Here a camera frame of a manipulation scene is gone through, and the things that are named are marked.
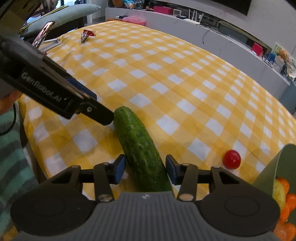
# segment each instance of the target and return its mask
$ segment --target blue gripper pad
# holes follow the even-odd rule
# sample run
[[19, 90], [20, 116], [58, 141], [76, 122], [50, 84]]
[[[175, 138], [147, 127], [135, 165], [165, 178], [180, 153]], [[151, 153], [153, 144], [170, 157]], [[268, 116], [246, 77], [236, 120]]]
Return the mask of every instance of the blue gripper pad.
[[165, 159], [165, 168], [168, 173], [168, 176], [170, 177], [172, 184], [176, 185], [176, 182], [177, 182], [176, 168], [180, 168], [180, 167], [175, 167], [174, 164], [170, 161], [170, 159], [166, 158]]
[[68, 78], [66, 78], [66, 80], [69, 83], [71, 83], [72, 85], [74, 85], [80, 91], [83, 91], [84, 93], [88, 94], [89, 96], [91, 96], [92, 98], [97, 100], [96, 94], [94, 92], [92, 92], [91, 90], [89, 90], [88, 88], [86, 88], [83, 84], [79, 83], [76, 79], [68, 77]]
[[120, 183], [124, 170], [126, 169], [126, 157], [123, 155], [120, 159], [116, 160], [116, 170], [115, 170], [115, 184]]

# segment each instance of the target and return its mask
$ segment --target red box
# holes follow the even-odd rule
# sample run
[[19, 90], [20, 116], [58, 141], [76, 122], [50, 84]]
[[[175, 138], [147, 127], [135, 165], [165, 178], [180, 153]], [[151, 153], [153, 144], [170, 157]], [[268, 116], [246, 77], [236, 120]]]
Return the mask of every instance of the red box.
[[252, 51], [254, 51], [258, 56], [263, 53], [263, 48], [261, 45], [254, 43], [252, 47]]
[[154, 12], [168, 14], [168, 15], [172, 15], [173, 14], [173, 9], [170, 8], [170, 7], [154, 6], [153, 11]]

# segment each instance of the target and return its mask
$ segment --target black cable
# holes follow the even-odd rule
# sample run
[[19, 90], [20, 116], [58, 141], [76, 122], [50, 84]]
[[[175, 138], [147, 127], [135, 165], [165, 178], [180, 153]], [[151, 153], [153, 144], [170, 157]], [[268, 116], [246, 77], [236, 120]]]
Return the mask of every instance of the black cable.
[[204, 39], [205, 35], [206, 35], [209, 31], [210, 31], [210, 29], [209, 29], [208, 31], [206, 31], [205, 34], [204, 34], [204, 36], [202, 37], [202, 43], [203, 43], [203, 44], [205, 44], [205, 43], [203, 42], [203, 39]]
[[15, 104], [13, 104], [13, 122], [12, 122], [11, 126], [8, 128], [7, 131], [5, 131], [3, 133], [0, 133], [0, 136], [4, 136], [8, 132], [10, 132], [12, 130], [12, 128], [14, 127], [16, 120], [17, 120], [17, 110], [16, 110], [16, 107], [15, 107]]
[[228, 34], [222, 32], [221, 30], [219, 30], [219, 29], [217, 29], [217, 28], [212, 28], [212, 27], [210, 27], [210, 29], [211, 29], [212, 31], [214, 31], [215, 33], [217, 33], [217, 34], [220, 34], [220, 35], [223, 35], [223, 36], [228, 36]]

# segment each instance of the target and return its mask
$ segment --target television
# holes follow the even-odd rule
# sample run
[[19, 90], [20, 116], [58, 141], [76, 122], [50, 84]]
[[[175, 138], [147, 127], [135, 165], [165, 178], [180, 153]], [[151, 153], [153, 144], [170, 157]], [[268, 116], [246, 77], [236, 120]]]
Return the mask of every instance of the television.
[[288, 3], [291, 4], [291, 6], [296, 9], [296, 0], [286, 0]]
[[212, 0], [212, 1], [223, 4], [244, 15], [247, 15], [252, 0]]

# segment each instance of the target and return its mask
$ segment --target gray cushion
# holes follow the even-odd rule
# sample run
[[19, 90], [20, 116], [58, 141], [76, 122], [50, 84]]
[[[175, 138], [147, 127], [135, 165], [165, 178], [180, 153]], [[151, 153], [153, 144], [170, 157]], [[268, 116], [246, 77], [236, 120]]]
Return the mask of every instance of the gray cushion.
[[54, 29], [75, 19], [82, 18], [92, 13], [95, 13], [100, 8], [100, 6], [95, 4], [77, 4], [68, 6], [58, 12], [38, 19], [36, 22], [32, 23], [27, 29], [25, 29], [21, 33], [21, 36], [30, 37], [33, 35], [37, 35], [41, 31], [43, 26], [49, 21], [55, 21], [55, 24], [52, 27], [52, 29]]

